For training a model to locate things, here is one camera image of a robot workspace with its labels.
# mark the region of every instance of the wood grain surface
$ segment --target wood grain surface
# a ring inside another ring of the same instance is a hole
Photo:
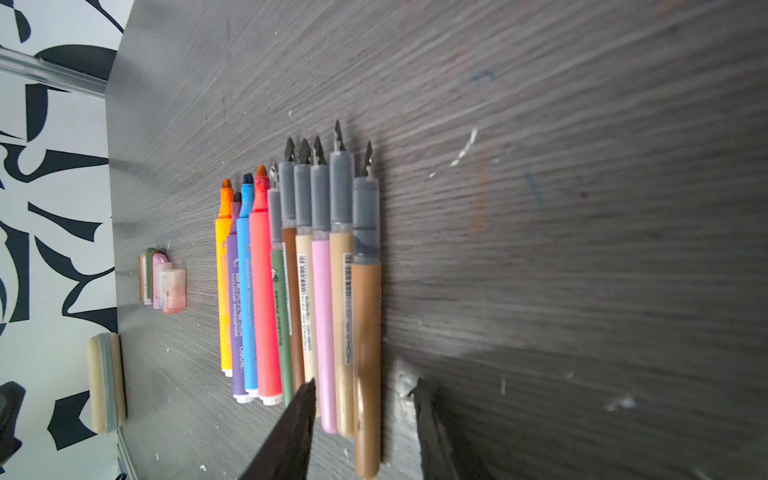
[[[498,478],[752,478],[766,18],[757,0],[136,0],[107,115],[141,480],[234,478],[283,411],[237,405],[220,371],[218,188],[288,134],[330,151],[336,118],[382,181],[380,478],[421,478],[419,375]],[[139,304],[147,247],[187,269],[181,314]],[[309,478],[354,478],[353,442],[316,428]]]

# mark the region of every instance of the pen nib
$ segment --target pen nib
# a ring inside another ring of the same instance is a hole
[[[370,140],[366,147],[366,159],[362,163],[362,170],[368,174],[368,177],[373,177],[373,146]]]
[[[325,165],[326,158],[323,155],[323,144],[320,143],[320,137],[315,135],[315,165]]]
[[[295,158],[293,156],[293,139],[289,136],[288,141],[286,142],[286,155],[285,160],[286,161],[295,161]]]
[[[272,160],[270,164],[270,188],[280,188],[280,177],[277,174],[277,162]]]
[[[306,138],[301,141],[301,147],[299,147],[299,165],[309,164],[310,162],[310,143],[306,141]]]
[[[333,127],[333,148],[336,151],[346,150],[346,147],[344,147],[344,140],[341,138],[341,125],[338,120]]]

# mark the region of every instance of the white label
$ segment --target white label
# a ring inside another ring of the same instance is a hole
[[[352,254],[344,253],[344,365],[352,365]]]
[[[293,326],[290,321],[290,288],[288,288],[288,262],[286,261],[286,244],[283,242],[283,281],[286,284],[286,311],[288,312],[288,336],[293,336]]]
[[[306,253],[299,259],[299,299],[301,301],[301,342],[304,352],[312,352],[312,331],[310,330],[310,262]]]

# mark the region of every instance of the blue highlighter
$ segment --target blue highlighter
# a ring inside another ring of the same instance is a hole
[[[243,317],[243,377],[248,395],[259,398],[256,371],[256,328],[253,321],[253,277],[250,268],[250,225],[253,175],[243,176],[243,206],[237,218],[237,259],[240,269],[240,312]]]

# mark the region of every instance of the blue stain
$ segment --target blue stain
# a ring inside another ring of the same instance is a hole
[[[523,170],[525,170],[525,180],[528,182],[528,186],[531,188],[531,192],[533,192],[533,197],[536,199],[536,203],[538,204],[539,210],[546,210],[547,205],[544,203],[544,198],[541,195],[541,192],[538,191],[538,187],[536,186],[536,179],[533,178],[533,175],[531,172],[528,171],[528,164],[523,165]]]
[[[472,77],[472,82],[475,85],[478,85],[478,84],[480,84],[480,80],[483,77],[488,77],[488,78],[491,79],[491,81],[494,81],[496,79],[496,75],[494,75],[492,71],[490,71],[490,70],[483,70],[482,72],[480,72],[477,75],[475,75],[474,77]]]

